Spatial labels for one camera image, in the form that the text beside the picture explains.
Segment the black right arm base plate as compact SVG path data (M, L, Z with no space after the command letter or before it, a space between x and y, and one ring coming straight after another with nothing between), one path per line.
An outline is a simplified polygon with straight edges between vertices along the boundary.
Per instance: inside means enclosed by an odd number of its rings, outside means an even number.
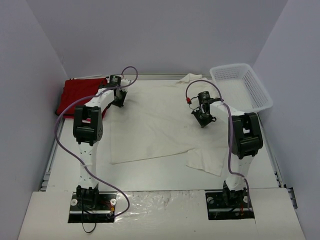
M227 203L222 191L205 192L207 217L209 221L254 219L252 204L248 206L248 196L244 194Z

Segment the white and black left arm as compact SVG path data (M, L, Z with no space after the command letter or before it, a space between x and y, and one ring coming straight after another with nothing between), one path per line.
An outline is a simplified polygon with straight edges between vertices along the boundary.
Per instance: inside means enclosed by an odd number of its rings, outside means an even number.
M78 143L80 177L76 198L86 210L96 210L101 203L99 181L92 177L97 172L98 144L103 136L103 111L111 105L122 107L127 95L128 80L122 76L110 75L106 83L99 86L96 95L74 110L73 136Z

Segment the white t-shirt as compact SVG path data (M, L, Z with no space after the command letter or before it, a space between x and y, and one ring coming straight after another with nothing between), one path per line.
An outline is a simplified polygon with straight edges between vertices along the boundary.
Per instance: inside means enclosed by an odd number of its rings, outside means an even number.
M228 154L228 127L217 120L201 128L186 97L208 91L217 98L217 83L188 74L178 81L135 82L124 106L106 113L110 126L110 162L120 164L186 154L186 165L220 176Z

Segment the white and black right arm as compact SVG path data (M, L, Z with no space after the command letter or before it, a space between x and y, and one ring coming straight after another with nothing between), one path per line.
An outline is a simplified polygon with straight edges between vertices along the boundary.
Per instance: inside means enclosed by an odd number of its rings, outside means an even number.
M202 128L220 119L228 124L228 175L223 182L222 202L234 206L244 196L250 197L246 179L250 164L263 147L258 115L244 112L213 98L208 91L197 95L199 106L191 114Z

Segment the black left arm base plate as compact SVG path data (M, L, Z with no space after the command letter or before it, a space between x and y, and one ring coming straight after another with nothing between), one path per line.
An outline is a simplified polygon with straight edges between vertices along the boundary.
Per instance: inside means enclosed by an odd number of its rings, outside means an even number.
M68 223L113 223L117 204L115 192L101 192L96 203L72 193Z

